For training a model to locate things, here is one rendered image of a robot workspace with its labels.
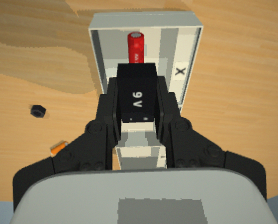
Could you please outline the black 9v battery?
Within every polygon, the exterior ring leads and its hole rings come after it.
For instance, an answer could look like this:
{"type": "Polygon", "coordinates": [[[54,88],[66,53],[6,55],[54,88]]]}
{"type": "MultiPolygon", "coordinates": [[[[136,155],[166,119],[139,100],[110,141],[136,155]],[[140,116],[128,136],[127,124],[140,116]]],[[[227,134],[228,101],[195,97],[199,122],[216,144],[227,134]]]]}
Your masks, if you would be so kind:
{"type": "Polygon", "coordinates": [[[119,63],[116,80],[122,123],[154,122],[158,80],[155,63],[119,63]]]}

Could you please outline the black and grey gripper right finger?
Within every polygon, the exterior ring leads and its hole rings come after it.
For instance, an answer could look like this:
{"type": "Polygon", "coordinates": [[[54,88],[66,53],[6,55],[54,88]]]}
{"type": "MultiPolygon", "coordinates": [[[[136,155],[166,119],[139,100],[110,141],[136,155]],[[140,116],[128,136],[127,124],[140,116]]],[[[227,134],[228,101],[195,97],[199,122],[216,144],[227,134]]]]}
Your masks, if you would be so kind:
{"type": "Polygon", "coordinates": [[[168,92],[165,76],[158,76],[154,120],[157,140],[166,147],[167,168],[201,165],[239,172],[257,186],[267,202],[264,166],[256,160],[223,151],[220,146],[193,130],[191,122],[180,115],[175,93],[168,92]]]}

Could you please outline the white open-top bin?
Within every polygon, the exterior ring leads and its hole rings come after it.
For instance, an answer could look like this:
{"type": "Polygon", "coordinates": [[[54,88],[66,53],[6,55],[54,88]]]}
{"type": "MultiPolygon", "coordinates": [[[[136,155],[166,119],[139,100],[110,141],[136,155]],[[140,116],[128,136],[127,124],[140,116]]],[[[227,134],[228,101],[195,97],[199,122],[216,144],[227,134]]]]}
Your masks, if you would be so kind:
{"type": "MultiPolygon", "coordinates": [[[[181,114],[203,27],[193,11],[94,14],[88,30],[103,94],[109,77],[117,76],[118,63],[129,63],[128,34],[140,32],[144,63],[155,62],[157,76],[165,76],[181,114]]],[[[155,120],[122,123],[121,141],[115,148],[120,170],[167,167],[166,147],[157,140],[155,120]]]]}

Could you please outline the dark grey hex nut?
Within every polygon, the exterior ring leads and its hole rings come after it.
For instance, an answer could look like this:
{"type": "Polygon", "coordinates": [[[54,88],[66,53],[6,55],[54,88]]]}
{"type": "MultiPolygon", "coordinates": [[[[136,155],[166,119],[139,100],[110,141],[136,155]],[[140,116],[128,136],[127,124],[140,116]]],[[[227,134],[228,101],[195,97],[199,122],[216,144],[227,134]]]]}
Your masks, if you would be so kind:
{"type": "Polygon", "coordinates": [[[36,118],[43,118],[45,115],[46,109],[41,105],[33,105],[31,109],[31,115],[36,118]]]}

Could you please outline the red battery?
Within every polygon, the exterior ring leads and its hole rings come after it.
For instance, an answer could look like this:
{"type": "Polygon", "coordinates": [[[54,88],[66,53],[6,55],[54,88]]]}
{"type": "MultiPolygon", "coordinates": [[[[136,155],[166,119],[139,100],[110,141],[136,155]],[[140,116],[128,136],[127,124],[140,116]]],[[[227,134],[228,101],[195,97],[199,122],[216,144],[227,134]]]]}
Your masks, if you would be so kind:
{"type": "Polygon", "coordinates": [[[132,32],[128,34],[129,63],[144,63],[144,34],[132,32]]]}

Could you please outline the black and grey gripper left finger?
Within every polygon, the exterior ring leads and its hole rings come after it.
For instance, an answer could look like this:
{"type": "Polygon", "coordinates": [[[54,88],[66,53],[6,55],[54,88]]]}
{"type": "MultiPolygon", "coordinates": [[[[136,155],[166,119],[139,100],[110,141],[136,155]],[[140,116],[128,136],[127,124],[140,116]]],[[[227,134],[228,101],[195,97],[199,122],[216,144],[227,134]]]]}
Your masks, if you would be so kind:
{"type": "Polygon", "coordinates": [[[113,170],[113,148],[121,141],[121,108],[116,77],[109,77],[107,94],[100,94],[96,118],[85,132],[47,157],[18,170],[13,177],[13,210],[37,181],[63,172],[113,170]],[[79,169],[80,167],[80,169],[79,169]]]}

